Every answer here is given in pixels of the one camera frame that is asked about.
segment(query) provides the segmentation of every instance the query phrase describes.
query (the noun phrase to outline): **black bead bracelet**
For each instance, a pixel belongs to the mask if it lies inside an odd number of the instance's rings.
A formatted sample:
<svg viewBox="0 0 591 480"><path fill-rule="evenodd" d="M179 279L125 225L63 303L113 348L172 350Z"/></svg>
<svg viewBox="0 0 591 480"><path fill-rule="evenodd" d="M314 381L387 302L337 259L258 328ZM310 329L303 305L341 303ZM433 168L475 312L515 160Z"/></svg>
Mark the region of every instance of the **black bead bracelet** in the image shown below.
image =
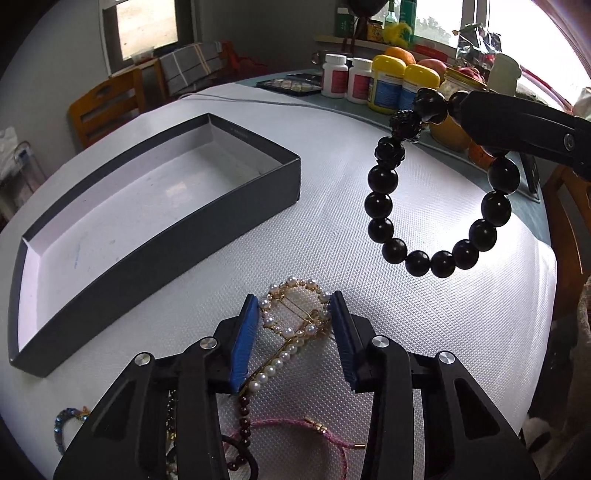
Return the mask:
<svg viewBox="0 0 591 480"><path fill-rule="evenodd" d="M519 187L519 169L505 155L506 150L483 147L495 156L488 169L488 181L493 190L482 199L482 218L468 231L468 239L460 240L451 252L441 250L429 259L420 250L408 252L404 241L394 238L394 226L388 215L392 212L391 194L398 187L396 168L404 161L403 141L418 141L423 122L440 124L449 115L460 119L460 104L467 92L457 92L449 100L433 89L421 88L413 101L413 110L399 110L390 119L391 137L383 137L375 149L377 165L368 174L372 189L365 199L365 212L371 217L368 234L371 240L382 244L382 256L391 264L404 262L407 271L421 277L429 269L436 277L449 277L457 268L468 270L476 265L480 252L489 251L496 243L496 228L505 225L511 217L511 203L507 199Z"/></svg>

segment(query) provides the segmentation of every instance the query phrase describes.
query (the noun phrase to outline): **label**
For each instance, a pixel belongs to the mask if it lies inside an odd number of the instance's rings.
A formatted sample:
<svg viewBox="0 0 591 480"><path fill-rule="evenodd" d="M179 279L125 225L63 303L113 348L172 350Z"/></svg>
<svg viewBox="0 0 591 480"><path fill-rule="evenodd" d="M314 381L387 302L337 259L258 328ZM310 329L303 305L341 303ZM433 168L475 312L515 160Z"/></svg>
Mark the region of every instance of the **label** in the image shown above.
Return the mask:
<svg viewBox="0 0 591 480"><path fill-rule="evenodd" d="M405 81L404 85L402 86L402 91L400 92L398 108L401 110L412 110L413 100L417 96L419 88L421 88L420 85Z"/></svg>
<svg viewBox="0 0 591 480"><path fill-rule="evenodd" d="M345 93L349 83L349 72L346 70L333 70L330 93Z"/></svg>
<svg viewBox="0 0 591 480"><path fill-rule="evenodd" d="M378 78L372 82L372 92L369 98L376 106L396 110L401 90L402 78L378 72Z"/></svg>
<svg viewBox="0 0 591 480"><path fill-rule="evenodd" d="M371 77L367 75L354 75L353 77L353 98L367 100L369 93L369 81Z"/></svg>

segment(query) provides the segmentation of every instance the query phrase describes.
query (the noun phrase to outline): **yellow cap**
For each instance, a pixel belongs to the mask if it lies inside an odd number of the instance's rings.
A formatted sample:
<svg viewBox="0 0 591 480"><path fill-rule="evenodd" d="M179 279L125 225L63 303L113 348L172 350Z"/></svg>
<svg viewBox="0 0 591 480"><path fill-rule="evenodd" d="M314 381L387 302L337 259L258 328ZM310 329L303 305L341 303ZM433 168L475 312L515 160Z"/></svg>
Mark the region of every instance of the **yellow cap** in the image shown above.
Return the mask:
<svg viewBox="0 0 591 480"><path fill-rule="evenodd" d="M421 87L439 88L441 79L435 70L423 65L412 64L404 71L404 80Z"/></svg>
<svg viewBox="0 0 591 480"><path fill-rule="evenodd" d="M404 70L407 68L406 64L395 57L388 57L387 55L377 55L374 57L372 63L372 70L387 73L395 77L404 77Z"/></svg>

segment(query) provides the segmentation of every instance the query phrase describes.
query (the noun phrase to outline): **window frame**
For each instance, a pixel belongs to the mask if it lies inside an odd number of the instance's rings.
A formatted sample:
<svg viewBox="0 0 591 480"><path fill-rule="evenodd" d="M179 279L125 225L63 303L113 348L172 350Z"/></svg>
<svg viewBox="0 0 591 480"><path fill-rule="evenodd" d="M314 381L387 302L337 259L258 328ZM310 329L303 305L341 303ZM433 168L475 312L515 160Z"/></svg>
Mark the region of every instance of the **window frame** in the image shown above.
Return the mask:
<svg viewBox="0 0 591 480"><path fill-rule="evenodd" d="M121 53L121 41L119 39L119 24L117 19L117 5L128 0L100 0L99 24L100 36L105 55L105 64L109 77L117 74L133 65L133 60L123 59ZM174 43L164 45L154 50L154 55L160 57L180 47L194 43L196 35L194 31L193 1L174 0L174 10L177 24L177 38Z"/></svg>

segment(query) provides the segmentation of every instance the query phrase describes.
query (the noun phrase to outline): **table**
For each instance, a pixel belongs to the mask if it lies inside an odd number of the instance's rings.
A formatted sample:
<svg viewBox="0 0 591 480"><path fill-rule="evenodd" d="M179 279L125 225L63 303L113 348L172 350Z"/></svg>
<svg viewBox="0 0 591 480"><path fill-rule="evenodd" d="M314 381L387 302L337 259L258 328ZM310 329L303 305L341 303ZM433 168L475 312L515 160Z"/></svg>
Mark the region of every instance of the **table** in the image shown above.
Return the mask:
<svg viewBox="0 0 591 480"><path fill-rule="evenodd" d="M454 351L512 427L519 429L547 343L556 282L550 247L514 216L499 234L494 255L483 255L469 273L444 281L411 278L404 268L383 262L363 231L364 178L373 163L368 152L383 131L333 112L281 105L298 101L246 86L223 85L204 93L217 98L201 95L171 103L82 152L47 180L0 235L0 413L37 468L50 478L59 461L51 431L59 410L93 407L137 352L150 351L158 358L182 351L211 334L218 321L236 315L246 293L262 295L270 282L290 274L316 275L325 288L343 290L354 313L368 316L377 331L408 350L432 355L445 346ZM6 351L9 272L21 234L63 191L104 162L204 112L223 116L301 155L299 203L156 292L49 377L38 379L11 368ZM325 145L332 150L318 154ZM400 167L394 224L412 248L434 252L441 243L453 245L461 238L459 231L467 231L479 217L481 189L425 151L409 146L407 155L413 161ZM430 195L429 186L437 187L437 197ZM427 194L419 202L415 195L421 191ZM452 201L458 191L464 202ZM269 347L266 339L257 345L254 361ZM327 340L307 347L290 373L269 383L252 407L264 417L312 416L341 436L362 442L370 403L370 395L348 391L336 347ZM220 402L220 422L225 432L232 430L234 408L227 399ZM75 428L66 427L66 443ZM417 478L422 468L421 428L417 416ZM335 468L336 457L320 445L316 437L289 431L258 434L254 451L261 478L281 472L290 478L289 471L298 472L298 477L327 478L326 469ZM352 454L350 478L358 477L362 459L362 452ZM335 478L334 472L328 477Z"/></svg>

